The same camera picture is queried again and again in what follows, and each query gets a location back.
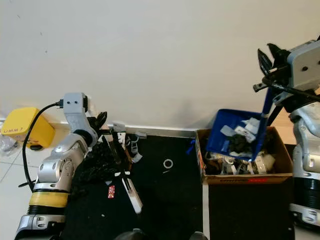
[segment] small red object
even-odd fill
[[[112,185],[109,187],[108,199],[113,199],[115,197],[115,186]]]
[[[268,178],[264,177],[264,178],[249,178],[248,182],[249,183],[265,183],[268,181]]]

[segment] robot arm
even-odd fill
[[[258,50],[265,77],[253,89],[258,92],[270,87],[276,114],[282,107],[290,113],[297,143],[293,151],[294,203],[290,204],[290,211],[295,222],[320,228],[320,97],[315,93],[320,84],[320,39],[291,50],[270,43],[268,46],[274,62]]]
[[[15,239],[58,239],[65,222],[64,210],[71,190],[72,177],[85,158],[88,147],[98,141],[85,112],[88,98],[83,93],[67,93],[64,114],[70,134],[43,160],[29,201],[20,220]]]

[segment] washer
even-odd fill
[[[166,169],[172,168],[173,165],[174,165],[174,162],[173,162],[171,159],[166,159],[166,160],[164,160],[164,162],[163,162],[163,166],[164,166]]]

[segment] yellow device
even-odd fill
[[[23,107],[13,110],[5,119],[1,133],[16,141],[23,142],[38,112],[39,110],[35,107]],[[41,145],[47,148],[50,146],[54,136],[55,129],[40,115],[32,129],[27,147]]]

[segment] white plastic part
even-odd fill
[[[229,153],[230,156],[233,156],[233,157],[243,157],[243,158],[251,158],[252,157],[252,152],[240,152],[240,153],[237,153],[235,151],[232,151]]]
[[[138,144],[137,144],[137,142],[139,141],[139,139],[140,139],[139,136],[136,136],[136,140],[135,141],[131,140],[131,152],[133,154],[138,154]]]
[[[136,131],[135,135],[138,136],[140,139],[147,139],[147,134],[144,132]]]
[[[97,111],[96,105],[94,104],[94,101],[92,101],[91,96],[87,95],[87,98],[88,98],[88,111],[87,111],[87,113],[89,114],[89,117],[96,118],[99,114]]]
[[[249,123],[249,120],[242,120],[241,122],[243,122],[245,125],[247,125]]]
[[[264,164],[264,161],[263,161],[263,158],[261,155],[256,156],[254,162],[255,162],[255,165],[256,165],[256,168],[257,168],[259,174],[266,174],[267,173],[267,169],[266,169],[266,166]]]
[[[134,164],[136,164],[137,162],[140,161],[141,158],[142,158],[142,155],[138,152],[134,157],[131,158],[131,160]]]
[[[128,197],[131,201],[131,204],[133,206],[135,213],[139,214],[139,213],[141,213],[143,204],[140,200],[140,197],[139,197],[139,195],[136,191],[136,188],[135,188],[134,184],[132,183],[131,179],[128,178],[127,180],[128,180],[129,186],[131,188],[131,191],[130,192],[127,191],[125,180],[122,178],[122,183],[124,185],[124,189],[125,189],[126,193],[128,194]]]
[[[227,137],[232,137],[233,135],[236,134],[235,130],[233,130],[231,127],[224,125],[220,132],[224,135],[226,135]]]
[[[125,132],[126,131],[126,125],[122,121],[113,121],[113,130],[117,133],[119,132]]]
[[[235,165],[231,165],[231,171],[232,171],[233,175],[237,175],[237,169],[236,169]]]
[[[118,142],[121,144],[123,150],[126,150],[126,132],[118,132]]]
[[[263,156],[263,163],[267,171],[271,171],[276,159],[271,154],[266,154]]]
[[[250,172],[250,174],[255,174],[254,169],[252,168],[252,163],[251,162],[248,163],[247,169]]]
[[[225,158],[223,159],[227,164],[233,165],[235,160],[233,158]]]
[[[259,124],[260,124],[260,121],[258,119],[251,117],[244,128],[247,129],[249,132],[253,133],[254,135],[256,135],[258,133]]]
[[[247,129],[245,129],[242,126],[237,126],[234,131],[237,134],[245,136],[245,139],[248,141],[248,143],[252,143],[256,139],[255,135],[253,135],[251,132],[249,132]]]

